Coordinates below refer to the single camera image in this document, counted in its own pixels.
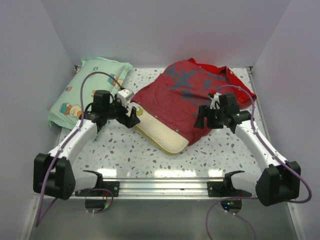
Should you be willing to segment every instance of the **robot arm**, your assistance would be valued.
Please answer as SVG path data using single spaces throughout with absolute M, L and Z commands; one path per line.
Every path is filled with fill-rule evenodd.
M 225 174 L 223 185 L 229 192 L 244 190 L 257 195 L 260 202 L 265 205 L 273 205 L 295 199 L 299 196 L 300 180 L 293 176 L 282 164 L 275 160 L 256 135 L 259 131 L 257 123 L 253 121 L 255 131 L 252 128 L 251 114 L 248 111 L 240 111 L 234 94 L 214 95 L 209 94 L 212 100 L 210 106 L 200 106 L 198 118 L 194 127 L 204 128 L 204 118 L 207 118 L 207 127 L 221 129 L 224 126 L 231 129 L 253 154 L 262 174 L 254 174 L 245 171 L 234 171 Z M 259 136 L 281 162 L 289 166 L 300 175 L 301 169 L 295 161 L 289 162 L 279 154 L 271 143 L 261 134 Z
M 103 176 L 100 173 L 88 170 L 74 171 L 72 165 L 83 147 L 95 137 L 107 120 L 116 119 L 127 128 L 140 123 L 135 107 L 132 107 L 128 115 L 128 104 L 133 96 L 133 91 L 122 89 L 110 102 L 109 91 L 97 90 L 90 104 L 91 111 L 86 110 L 83 113 L 83 122 L 78 120 L 73 130 L 59 145 L 48 154 L 39 153 L 34 159 L 33 190 L 36 193 L 41 192 L 45 174 L 58 153 L 57 161 L 53 166 L 54 170 L 50 172 L 45 185 L 45 195 L 67 200 L 73 192 L 101 188 Z

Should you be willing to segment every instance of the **table surface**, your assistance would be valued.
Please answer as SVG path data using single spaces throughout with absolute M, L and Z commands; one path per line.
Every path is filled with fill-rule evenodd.
M 253 92 L 245 68 L 233 68 Z M 134 92 L 153 82 L 164 68 L 134 68 L 123 84 Z M 255 103 L 255 121 L 264 133 Z M 63 128 L 61 142 L 70 130 Z M 254 156 L 230 129 L 214 129 L 192 146 L 176 155 L 167 155 L 133 129 L 109 121 L 94 141 L 88 142 L 72 166 L 73 170 L 91 170 L 104 178 L 219 178 L 225 173 L 243 170 L 259 173 Z

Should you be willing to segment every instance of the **floor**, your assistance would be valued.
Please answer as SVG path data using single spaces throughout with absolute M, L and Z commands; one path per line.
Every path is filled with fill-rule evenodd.
M 123 86 L 137 92 L 153 82 L 163 71 L 164 68 L 134 68 Z M 233 68 L 233 72 L 253 92 L 247 70 Z M 254 117 L 263 131 L 257 107 Z M 59 141 L 69 132 L 68 129 L 62 129 Z M 167 155 L 145 137 L 115 120 L 109 121 L 96 140 L 85 146 L 72 167 L 97 171 L 105 178 L 138 179 L 213 178 L 236 170 L 260 172 L 248 148 L 228 128 L 212 130 L 180 154 Z
M 47 207 L 50 199 L 44 201 Z M 102 214 L 86 213 L 83 199 L 57 201 L 30 240 L 209 240 L 206 212 L 215 203 L 207 200 L 123 200 Z M 241 216 L 254 226 L 259 240 L 297 240 L 288 206 L 282 202 L 264 207 L 245 200 Z M 253 240 L 243 220 L 214 207 L 209 216 L 214 240 Z

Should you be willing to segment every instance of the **cartoon character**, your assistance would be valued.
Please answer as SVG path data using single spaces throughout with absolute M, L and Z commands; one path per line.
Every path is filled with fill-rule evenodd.
M 123 84 L 123 80 L 119 79 L 115 74 L 111 74 L 111 76 L 120 84 Z M 112 85 L 115 86 L 116 89 L 120 89 L 120 86 L 111 78 L 109 77 L 108 82 Z
M 78 118 L 81 116 L 81 106 L 71 105 L 69 103 L 63 103 L 60 107 L 60 113 L 64 115 L 70 115 L 72 118 Z
M 72 106 L 69 103 L 62 103 L 60 107 L 60 113 L 64 115 L 69 115 L 71 108 Z
M 118 80 L 118 77 L 115 74 L 111 74 L 111 77 L 113 77 L 115 80 Z M 108 78 L 108 82 L 114 86 L 115 82 L 111 77 Z
M 122 79 L 118 79 L 117 82 L 122 86 L 122 84 L 124 83 L 124 81 Z M 114 81 L 112 83 L 113 86 L 115 86 L 116 89 L 120 89 L 120 86 Z

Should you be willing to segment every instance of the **red t-shirt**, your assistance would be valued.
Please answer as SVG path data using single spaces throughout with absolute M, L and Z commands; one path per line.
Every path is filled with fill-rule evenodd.
M 211 131 L 207 127 L 194 127 L 199 106 L 210 105 L 208 93 L 229 84 L 245 89 L 253 100 L 257 99 L 228 67 L 198 64 L 191 58 L 168 66 L 154 82 L 138 91 L 132 101 L 157 116 L 160 122 L 177 131 L 192 145 Z M 251 105 L 246 93 L 236 88 L 224 87 L 218 92 L 234 93 L 240 108 Z

